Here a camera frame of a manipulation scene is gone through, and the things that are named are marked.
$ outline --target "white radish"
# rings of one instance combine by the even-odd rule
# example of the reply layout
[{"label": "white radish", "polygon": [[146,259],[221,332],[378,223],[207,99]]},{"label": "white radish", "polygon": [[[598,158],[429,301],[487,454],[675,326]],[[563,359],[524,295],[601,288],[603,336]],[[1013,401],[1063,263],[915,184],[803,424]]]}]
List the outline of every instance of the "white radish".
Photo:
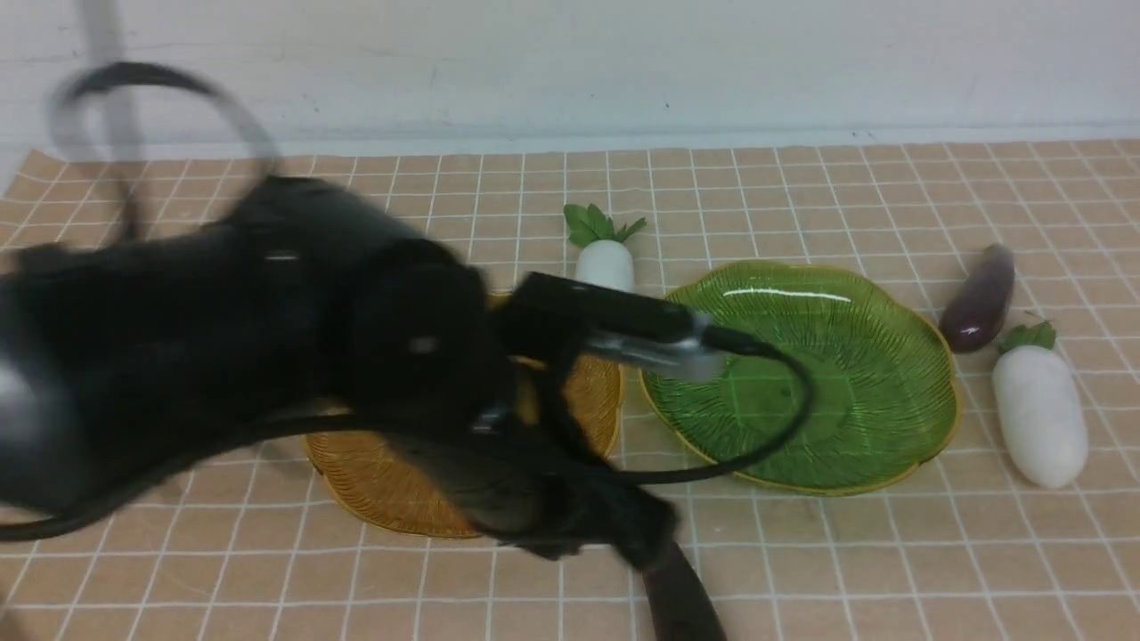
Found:
[{"label": "white radish", "polygon": [[1069,485],[1089,459],[1089,431],[1073,372],[1052,351],[1057,332],[1042,323],[1013,328],[993,371],[1001,433],[1013,464],[1048,489]]},{"label": "white radish", "polygon": [[617,241],[594,241],[578,255],[573,277],[581,283],[633,292],[634,257]]},{"label": "white radish", "polygon": [[580,283],[634,291],[634,257],[624,244],[629,236],[645,226],[641,218],[633,225],[613,227],[613,220],[597,205],[568,204],[562,210],[570,229],[570,242],[581,248],[575,279]]}]

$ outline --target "black cable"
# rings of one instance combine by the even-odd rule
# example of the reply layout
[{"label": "black cable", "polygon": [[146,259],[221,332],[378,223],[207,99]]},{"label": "black cable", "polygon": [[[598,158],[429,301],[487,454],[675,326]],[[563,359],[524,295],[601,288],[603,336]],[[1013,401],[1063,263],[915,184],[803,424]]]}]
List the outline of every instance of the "black cable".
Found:
[{"label": "black cable", "polygon": [[314,432],[359,431],[360,417],[355,414],[334,414],[319,416],[300,416],[262,421],[242,429],[221,431],[218,438],[204,440],[179,456],[158,461],[152,468],[142,471],[112,492],[93,497],[68,514],[49,517],[36,521],[0,525],[0,543],[17,543],[54,538],[71,534],[93,525],[115,510],[135,501],[164,480],[184,472],[202,461],[225,454],[239,447],[246,447],[290,436],[301,436]]},{"label": "black cable", "polygon": [[[275,145],[256,120],[242,108],[241,105],[202,80],[169,67],[147,63],[112,63],[95,71],[89,71],[68,83],[55,103],[52,133],[56,137],[57,144],[62,148],[68,148],[75,147],[75,141],[79,141],[80,147],[90,148],[90,143],[80,129],[75,127],[75,116],[81,102],[88,96],[106,95],[115,89],[129,86],[182,89],[210,98],[219,111],[228,117],[235,129],[238,130],[245,141],[255,149],[255,155],[262,161],[263,173],[271,176],[277,172],[280,156]],[[72,130],[66,132],[65,130],[68,127]],[[70,141],[66,139],[68,135],[71,136]],[[122,176],[117,178],[117,186],[124,206],[120,241],[135,241],[140,235],[140,209],[129,182]],[[549,443],[529,439],[503,443],[499,440],[488,440],[472,431],[449,438],[455,439],[456,443],[454,445],[456,446],[467,447],[472,452],[495,457],[504,463],[513,463],[536,474],[556,474],[563,477],[565,482],[584,481],[592,484],[595,486],[598,495],[603,497],[609,494],[604,487],[606,482],[667,485],[707,480],[744,470],[776,453],[803,429],[814,409],[815,386],[811,374],[801,363],[779,351],[775,347],[756,341],[747,334],[712,327],[706,332],[702,339],[711,348],[783,363],[791,370],[803,387],[803,401],[788,424],[769,441],[741,456],[711,465],[689,469],[629,471],[587,464],[568,456],[564,449]],[[563,390],[556,387],[549,378],[543,375],[537,375],[535,383],[539,401],[545,406],[545,413],[548,416],[553,416],[553,420],[560,423],[556,428],[562,429],[564,433],[576,431],[580,435],[581,427],[570,413]],[[156,462],[149,469],[127,480],[122,486],[113,488],[107,494],[96,496],[85,504],[80,505],[71,514],[51,517],[34,522],[2,525],[0,526],[0,542],[34,541],[75,532],[107,517],[152,487],[160,485],[170,476],[192,468],[210,456],[238,447],[286,436],[331,431],[359,431],[361,429],[367,429],[367,420],[356,414],[277,419],[259,421],[253,424],[234,425],[233,430],[222,430],[217,438],[196,444],[190,451],[181,452],[177,456]],[[424,437],[423,433],[412,431],[410,428],[388,428],[385,430],[376,430],[376,432],[380,435],[384,435],[385,432],[405,432],[417,438]]]},{"label": "black cable", "polygon": [[[80,127],[80,107],[90,97],[106,96],[127,87],[180,89],[209,99],[238,132],[238,136],[250,145],[254,157],[261,162],[261,173],[272,176],[279,171],[280,153],[272,138],[261,127],[258,119],[235,98],[205,80],[153,63],[115,62],[95,70],[87,70],[66,82],[51,102],[49,130],[55,144],[64,153],[82,149],[88,152],[90,156],[84,160],[89,161],[95,157],[93,145]],[[72,159],[72,162],[79,162],[74,160],[74,153]],[[141,206],[135,195],[131,181],[114,170],[115,163],[108,163],[107,167],[108,171],[115,173],[113,179],[123,203],[119,241],[137,241],[142,235]]]},{"label": "black cable", "polygon": [[[707,340],[716,341],[726,338],[728,334],[720,335],[719,332],[714,331],[711,336],[707,335]],[[722,477],[725,474],[731,474],[751,468],[752,465],[760,463],[768,456],[772,456],[781,448],[783,448],[791,439],[796,438],[796,435],[807,424],[808,419],[812,416],[812,412],[815,408],[815,397],[816,389],[815,382],[812,379],[812,374],[807,371],[804,365],[785,355],[784,352],[776,349],[774,346],[764,343],[760,341],[752,340],[748,338],[747,341],[742,341],[739,338],[732,339],[734,342],[728,344],[727,342],[723,347],[730,348],[734,354],[740,356],[756,356],[759,358],[767,358],[782,363],[792,374],[799,380],[800,386],[804,390],[804,399],[796,411],[796,414],[788,421],[780,432],[776,433],[771,440],[760,445],[756,449],[752,449],[740,456],[728,459],[727,461],[722,461],[720,463],[714,463],[710,465],[698,465],[695,468],[685,468],[677,470],[652,470],[652,471],[632,471],[632,470],[612,470],[605,468],[584,468],[580,472],[587,477],[595,478],[610,478],[613,480],[621,480],[625,482],[630,482],[634,485],[671,485],[678,482],[694,482],[700,480],[708,480],[716,477]],[[543,403],[551,404],[559,408],[559,414],[562,416],[563,421],[577,421],[570,415],[569,407],[567,406],[565,398],[562,396],[562,390],[552,389],[552,386],[536,386],[538,387],[539,399]],[[527,460],[526,456],[520,457],[520,460]]]}]

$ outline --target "white grid line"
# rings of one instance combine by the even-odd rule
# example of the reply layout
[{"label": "white grid line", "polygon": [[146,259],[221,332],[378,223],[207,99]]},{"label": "white grid line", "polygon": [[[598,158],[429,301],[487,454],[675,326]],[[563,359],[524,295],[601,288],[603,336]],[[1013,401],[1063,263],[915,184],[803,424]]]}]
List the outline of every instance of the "white grid line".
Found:
[{"label": "white grid line", "polygon": [[[866,161],[866,153],[863,149],[860,149],[860,154],[863,156],[863,160]],[[890,208],[887,208],[887,217],[890,219],[891,225],[894,225],[895,219],[894,219],[894,213],[891,213],[891,211],[890,211]],[[898,232],[897,227],[896,227],[895,233],[896,233],[896,235],[898,237],[899,244],[903,246],[903,250],[905,252],[906,243],[903,241],[902,234]],[[918,266],[914,263],[914,258],[911,255],[910,252],[905,252],[905,258],[906,258],[907,265],[910,265],[910,267],[911,267],[912,273],[917,277],[919,271],[918,271]],[[922,298],[927,301],[927,305],[930,306],[930,307],[934,307],[934,302],[930,300],[929,294],[927,294],[927,292],[926,292],[926,287],[923,287],[921,283],[919,283],[919,290],[922,293]],[[945,470],[945,468],[942,464],[942,457],[938,456],[934,461],[931,461],[930,463],[933,463],[937,468],[938,474],[942,477],[942,482],[943,482],[944,487],[946,487],[948,489],[950,488],[950,477],[946,474],[946,470]],[[1009,639],[1009,631],[1005,630],[1005,624],[1002,623],[1001,617],[997,615],[997,607],[994,605],[993,595],[990,593],[988,584],[986,583],[986,578],[985,578],[985,573],[982,571],[982,565],[978,562],[978,555],[975,553],[974,546],[970,543],[969,533],[966,529],[966,524],[962,522],[962,516],[961,516],[961,512],[958,509],[958,502],[954,500],[953,496],[948,496],[948,500],[950,500],[951,512],[953,512],[953,514],[954,514],[954,522],[958,525],[959,533],[961,534],[962,541],[963,541],[964,546],[966,546],[966,553],[967,553],[967,555],[969,555],[969,558],[970,558],[970,565],[974,568],[974,576],[975,576],[975,578],[977,578],[978,585],[980,585],[983,587],[983,595],[985,597],[986,605],[990,608],[990,614],[991,614],[991,616],[994,619],[994,625],[996,625],[999,632],[1001,632],[1002,639]],[[889,508],[889,505],[890,505],[890,497],[889,496],[886,497],[886,501],[887,501],[887,504],[888,504],[888,508]],[[895,529],[897,529],[897,527],[898,527],[897,524],[895,524],[895,522],[893,522],[891,526]],[[907,574],[909,575],[913,575],[914,570],[911,568],[911,558],[910,558],[909,554],[906,554],[905,547],[902,550],[902,557],[903,557],[903,565],[905,567],[907,567]]]},{"label": "white grid line", "polygon": [[[1090,235],[1093,238],[1096,238],[1094,234],[1090,233]],[[1045,242],[1049,243],[1049,246],[1051,246],[1051,248],[1054,246],[1052,238],[1050,238],[1048,236],[1045,236]],[[1069,277],[1072,278],[1073,274],[1069,271],[1068,266],[1065,265],[1064,262],[1061,263],[1061,266],[1064,267],[1066,274],[1068,274]],[[1029,300],[1033,301],[1034,307],[1036,307],[1037,309],[1041,309],[1041,306],[1037,303],[1036,295],[1033,293],[1033,291],[1031,289],[1028,289],[1028,287],[1026,290],[1027,290],[1027,294],[1029,297]],[[1089,301],[1085,298],[1084,291],[1081,287],[1077,287],[1077,293],[1081,295],[1081,299],[1085,302],[1085,305],[1089,305]],[[1104,319],[1101,319],[1100,315],[1097,313],[1096,307],[1092,306],[1092,305],[1089,305],[1089,311],[1092,314],[1092,316],[1097,320],[1097,323],[1100,324],[1101,328],[1105,331],[1105,335],[1112,336],[1112,332],[1109,332],[1107,324],[1105,324]],[[1121,355],[1121,358],[1123,360],[1126,360],[1124,358],[1123,351],[1121,351],[1121,349],[1119,349],[1119,346],[1115,341],[1113,341],[1112,339],[1109,339],[1109,340],[1110,340],[1113,347],[1116,348],[1117,354]],[[1059,341],[1058,342],[1057,350],[1061,352],[1061,355],[1064,356],[1064,358],[1065,358],[1065,360],[1067,363],[1072,363],[1072,358],[1068,356],[1068,351],[1065,349],[1065,342],[1064,341]],[[1078,387],[1081,387],[1084,390],[1085,395],[1090,399],[1093,398],[1092,390],[1089,389],[1089,387],[1085,383],[1085,381],[1084,381],[1083,378],[1077,376],[1076,378],[1076,383],[1077,383]],[[1119,441],[1116,439],[1116,435],[1112,430],[1109,421],[1107,420],[1107,417],[1099,409],[1097,412],[1098,412],[1098,414],[1100,414],[1100,420],[1101,420],[1101,422],[1104,422],[1105,429],[1106,429],[1106,431],[1108,431],[1109,437],[1113,439],[1113,441],[1117,446],[1119,446]],[[1129,468],[1129,472],[1132,474],[1132,480],[1137,481],[1138,480],[1137,472],[1135,472],[1135,469],[1132,466],[1131,461],[1129,461],[1127,456],[1124,456],[1124,460],[1125,460],[1125,464]],[[1009,470],[1005,469],[1004,466],[1002,466],[1002,471],[1007,476],[1010,473]],[[1104,527],[1100,525],[1100,519],[1097,517],[1096,510],[1092,509],[1092,506],[1089,504],[1088,497],[1084,496],[1084,492],[1081,488],[1080,481],[1077,481],[1074,487],[1076,489],[1077,497],[1080,497],[1080,500],[1081,500],[1082,506],[1084,506],[1085,512],[1089,514],[1090,521],[1092,522],[1093,527],[1097,530],[1097,534],[1099,535],[1100,539],[1104,541],[1104,538],[1105,538]],[[1017,492],[1016,487],[1013,488],[1013,496],[1017,500],[1018,508],[1021,510],[1023,518],[1025,518],[1025,506],[1021,503],[1020,494]],[[1031,524],[1027,518],[1025,519],[1025,521],[1026,521],[1026,526],[1029,527],[1029,532],[1031,533],[1034,532],[1033,524]],[[1113,546],[1109,545],[1108,543],[1102,543],[1102,545],[1105,546],[1106,552],[1108,552],[1109,558],[1113,560],[1113,566],[1116,569],[1117,578],[1119,578],[1121,584],[1125,585],[1125,586],[1130,586],[1129,585],[1130,582],[1129,582],[1127,573],[1125,573],[1124,569],[1121,567],[1121,561],[1119,561],[1119,559],[1116,555],[1116,551],[1113,550]],[[1054,585],[1057,586],[1057,589],[1059,591],[1060,590],[1060,584],[1059,584],[1059,582],[1057,582],[1054,571],[1052,569],[1052,563],[1050,562],[1048,555],[1044,553],[1043,547],[1040,544],[1036,544],[1036,547],[1037,547],[1037,552],[1041,554],[1041,559],[1044,562],[1047,570],[1049,571],[1050,578],[1054,582]],[[1061,601],[1061,607],[1064,608],[1066,618],[1068,619],[1069,624],[1073,626],[1073,630],[1076,631],[1077,634],[1080,634],[1080,630],[1081,628],[1077,625],[1076,619],[1073,617],[1072,610],[1070,610],[1069,605],[1068,605],[1068,600],[1062,597],[1060,599],[1060,601]],[[1140,605],[1138,605],[1137,595],[1135,594],[1133,594],[1133,597],[1132,597],[1132,603],[1133,603],[1133,607],[1140,607]]]},{"label": "white grid line", "polygon": [[[978,197],[977,193],[976,193],[976,192],[974,190],[974,188],[972,188],[972,187],[969,187],[969,188],[970,188],[970,194],[971,194],[971,195],[974,196],[974,198],[975,198],[975,201],[976,201],[976,204],[977,204],[978,209],[980,209],[980,210],[982,210],[982,212],[983,212],[983,216],[984,216],[984,217],[986,218],[986,221],[991,224],[991,229],[992,229],[992,232],[993,232],[994,236],[996,236],[997,238],[1001,238],[1001,233],[1000,233],[1000,230],[999,230],[997,226],[996,226],[996,225],[993,225],[993,220],[992,220],[992,219],[990,218],[990,214],[988,214],[988,212],[986,212],[985,208],[983,206],[983,203],[982,203],[980,198]],[[959,262],[959,265],[961,266],[961,268],[962,268],[963,273],[968,273],[968,271],[969,271],[969,266],[968,266],[968,265],[966,263],[966,260],[964,260],[964,258],[962,258],[962,255],[961,255],[961,254],[958,254],[958,257],[956,257],[956,258],[958,258],[958,262]],[[962,389],[962,391],[963,391],[963,392],[966,393],[966,396],[967,396],[967,397],[969,398],[969,400],[970,400],[970,406],[971,406],[971,407],[979,407],[979,406],[980,406],[980,405],[978,404],[978,401],[977,401],[977,398],[975,398],[975,396],[974,396],[974,391],[972,391],[972,389],[970,388],[970,386],[960,386],[960,388],[961,388],[961,389]],[[994,435],[993,435],[993,430],[992,430],[992,429],[990,429],[990,428],[991,428],[991,424],[990,424],[990,422],[988,422],[988,421],[986,421],[986,419],[985,419],[985,417],[983,417],[983,424],[984,424],[984,427],[986,428],[986,429],[984,430],[984,431],[985,431],[985,437],[986,437],[986,440],[987,440],[987,441],[990,443],[990,446],[991,446],[991,447],[992,447],[992,448],[993,448],[994,451],[996,451],[996,449],[997,449],[997,444],[996,444],[996,441],[994,440]],[[1028,514],[1027,514],[1027,511],[1026,511],[1026,509],[1025,509],[1025,503],[1024,503],[1024,502],[1021,501],[1021,496],[1020,496],[1020,494],[1018,493],[1018,488],[1017,488],[1017,486],[1015,485],[1015,481],[1013,481],[1013,479],[1011,478],[1011,476],[1010,476],[1010,472],[1009,472],[1009,470],[1007,470],[1007,469],[1005,469],[1004,466],[1002,466],[1002,474],[1004,476],[1004,478],[1005,478],[1005,482],[1007,482],[1007,485],[1009,486],[1009,488],[1010,488],[1010,490],[1011,490],[1011,493],[1012,493],[1012,496],[1013,496],[1013,500],[1015,500],[1015,502],[1017,503],[1017,510],[1018,510],[1018,513],[1019,513],[1019,516],[1021,517],[1021,521],[1023,521],[1023,524],[1025,525],[1026,529],[1027,529],[1027,530],[1028,530],[1028,532],[1029,532],[1031,534],[1033,534],[1033,535],[1034,535],[1034,536],[1033,536],[1033,538],[1034,538],[1034,541],[1033,541],[1033,547],[1034,547],[1034,550],[1035,550],[1035,552],[1036,552],[1036,554],[1037,554],[1037,559],[1039,559],[1039,560],[1041,561],[1041,563],[1042,563],[1042,567],[1044,567],[1044,568],[1045,568],[1045,574],[1048,575],[1048,577],[1049,577],[1049,582],[1050,582],[1050,584],[1052,584],[1052,586],[1053,586],[1053,590],[1054,590],[1054,591],[1058,591],[1058,592],[1059,592],[1059,591],[1060,591],[1060,582],[1059,582],[1059,581],[1057,579],[1057,575],[1056,575],[1056,573],[1053,571],[1052,567],[1051,567],[1051,566],[1049,565],[1049,559],[1048,559],[1048,557],[1045,555],[1045,552],[1044,552],[1044,549],[1043,549],[1043,547],[1041,546],[1041,544],[1040,544],[1040,543],[1039,543],[1037,541],[1035,541],[1035,538],[1036,538],[1036,533],[1035,533],[1035,532],[1034,532],[1034,529],[1033,529],[1033,524],[1032,524],[1032,522],[1029,521],[1029,518],[1028,518]],[[950,478],[948,478],[948,477],[946,478],[946,482],[947,482],[947,487],[948,487],[948,488],[950,488],[951,490],[953,490],[953,487],[952,487],[952,486],[950,486]],[[983,579],[984,579],[984,581],[986,581],[986,585],[988,585],[988,579],[986,579],[986,578],[985,578],[984,576],[983,576]],[[1064,612],[1064,615],[1065,615],[1065,620],[1066,620],[1066,622],[1068,623],[1068,625],[1069,625],[1069,626],[1070,626],[1070,627],[1073,628],[1073,632],[1074,632],[1074,634],[1077,634],[1077,635],[1080,635],[1080,634],[1081,634],[1081,632],[1080,632],[1080,626],[1077,625],[1077,623],[1076,623],[1076,619],[1075,619],[1075,617],[1073,616],[1073,611],[1072,611],[1072,610],[1069,609],[1069,607],[1068,607],[1068,603],[1067,603],[1067,602],[1065,602],[1065,600],[1064,600],[1064,599],[1061,600],[1061,611],[1062,611],[1062,612]]]}]

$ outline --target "plate rim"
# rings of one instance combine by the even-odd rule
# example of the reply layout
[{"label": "plate rim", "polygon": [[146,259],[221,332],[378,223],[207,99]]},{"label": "plate rim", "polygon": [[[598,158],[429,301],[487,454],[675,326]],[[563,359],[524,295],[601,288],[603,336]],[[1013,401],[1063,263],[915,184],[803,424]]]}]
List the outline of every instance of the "plate rim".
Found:
[{"label": "plate rim", "polygon": [[[715,275],[717,275],[717,274],[719,274],[719,273],[722,273],[724,270],[727,270],[730,268],[741,267],[741,266],[748,266],[748,265],[763,266],[763,267],[775,267],[775,268],[788,269],[788,270],[804,270],[804,269],[807,269],[807,270],[814,270],[814,271],[830,271],[830,273],[833,273],[833,274],[841,274],[841,275],[845,275],[845,276],[854,276],[854,277],[856,277],[856,278],[858,278],[861,281],[864,281],[866,284],[871,285],[871,287],[873,287],[874,290],[877,290],[879,294],[886,297],[886,299],[889,300],[891,303],[894,303],[897,308],[902,309],[906,314],[910,314],[911,316],[914,316],[915,318],[918,318],[919,320],[921,320],[922,323],[925,323],[933,331],[934,335],[937,336],[938,344],[942,346],[943,354],[946,356],[946,359],[950,363],[950,376],[948,376],[950,381],[948,382],[950,382],[951,390],[954,392],[954,422],[951,424],[950,430],[946,431],[946,437],[942,440],[942,443],[938,444],[937,447],[934,448],[934,451],[931,452],[931,454],[929,456],[927,456],[925,459],[921,459],[921,460],[915,460],[913,463],[911,463],[911,465],[909,468],[906,468],[902,472],[895,474],[894,477],[891,477],[889,479],[886,479],[886,480],[882,480],[882,481],[879,481],[879,482],[874,482],[874,484],[868,484],[868,485],[861,485],[861,486],[849,486],[849,487],[816,488],[816,487],[804,487],[804,486],[798,486],[798,485],[792,485],[792,484],[783,484],[783,482],[779,482],[779,481],[772,481],[772,480],[767,480],[767,479],[760,479],[760,478],[757,478],[755,476],[748,474],[748,473],[746,473],[743,471],[732,472],[732,476],[742,478],[742,479],[744,479],[744,480],[747,480],[747,481],[749,481],[751,484],[756,484],[756,485],[759,485],[759,486],[765,487],[765,488],[780,489],[780,490],[785,490],[785,492],[793,492],[793,493],[797,493],[797,494],[803,494],[803,495],[808,495],[808,496],[825,496],[825,497],[855,496],[855,495],[858,495],[858,494],[869,494],[871,492],[877,492],[877,490],[882,489],[885,487],[889,487],[889,486],[896,485],[896,484],[898,484],[898,482],[901,482],[903,480],[906,480],[906,478],[910,477],[911,474],[913,474],[914,472],[917,472],[919,468],[921,468],[926,463],[929,463],[930,461],[933,461],[935,457],[937,457],[939,454],[942,454],[946,449],[947,446],[950,446],[951,441],[954,440],[954,437],[958,436],[958,430],[959,430],[959,428],[961,427],[961,423],[962,423],[962,390],[961,390],[961,387],[960,387],[961,383],[959,382],[958,376],[954,374],[953,351],[950,349],[950,343],[946,342],[946,338],[942,335],[942,332],[938,331],[938,326],[935,325],[935,323],[933,320],[930,320],[926,316],[922,316],[918,311],[914,311],[909,306],[898,302],[898,299],[896,299],[894,295],[891,295],[890,292],[888,292],[886,289],[882,287],[882,285],[876,283],[871,278],[868,278],[865,275],[860,274],[857,271],[854,271],[852,269],[845,269],[842,267],[837,267],[837,266],[833,266],[833,265],[790,263],[790,262],[782,262],[782,261],[779,261],[779,260],[771,260],[771,259],[763,259],[763,258],[743,259],[743,260],[735,260],[735,261],[732,261],[732,262],[726,262],[724,265],[717,266],[717,267],[710,269],[705,275],[702,275],[700,278],[697,278],[695,281],[693,281],[691,283],[686,283],[684,285],[679,285],[677,287],[674,287],[673,290],[667,291],[662,298],[668,298],[668,297],[677,294],[678,292],[682,292],[684,290],[689,290],[689,289],[695,287],[695,286],[700,285],[701,283],[703,283],[705,281],[707,281],[708,278],[710,278],[710,277],[712,277],[712,276],[715,276]],[[703,452],[701,452],[700,449],[698,449],[697,446],[693,445],[693,443],[691,443],[689,440],[689,438],[686,438],[685,435],[683,435],[681,432],[681,430],[678,429],[676,422],[673,421],[673,420],[670,420],[669,417],[667,417],[662,413],[661,408],[653,400],[653,395],[651,395],[650,391],[649,391],[649,387],[648,387],[648,383],[645,381],[645,371],[644,370],[638,370],[637,371],[637,382],[638,382],[638,384],[641,387],[642,395],[645,397],[646,403],[649,403],[649,406],[653,411],[653,414],[662,423],[665,423],[665,425],[669,429],[669,431],[671,431],[673,435],[675,437],[677,437],[677,439],[690,452],[692,452],[694,455],[697,455],[698,459],[701,459],[706,463],[710,463],[710,464],[720,463],[720,461],[717,461],[716,459],[712,459],[711,456],[707,456]]]}]

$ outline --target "white wall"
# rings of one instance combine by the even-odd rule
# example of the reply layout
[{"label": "white wall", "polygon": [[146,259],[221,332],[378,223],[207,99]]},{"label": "white wall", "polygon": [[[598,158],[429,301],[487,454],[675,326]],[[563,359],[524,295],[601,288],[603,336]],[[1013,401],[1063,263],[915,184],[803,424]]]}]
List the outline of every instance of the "white wall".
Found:
[{"label": "white wall", "polygon": [[[2,0],[0,143],[43,139],[46,91],[84,57],[74,1]],[[641,136],[651,145],[668,133],[920,139],[946,128],[1001,137],[1010,127],[1140,123],[1137,0],[120,7],[133,57],[206,74],[287,140]],[[192,100],[142,94],[148,139],[233,139]]]}]

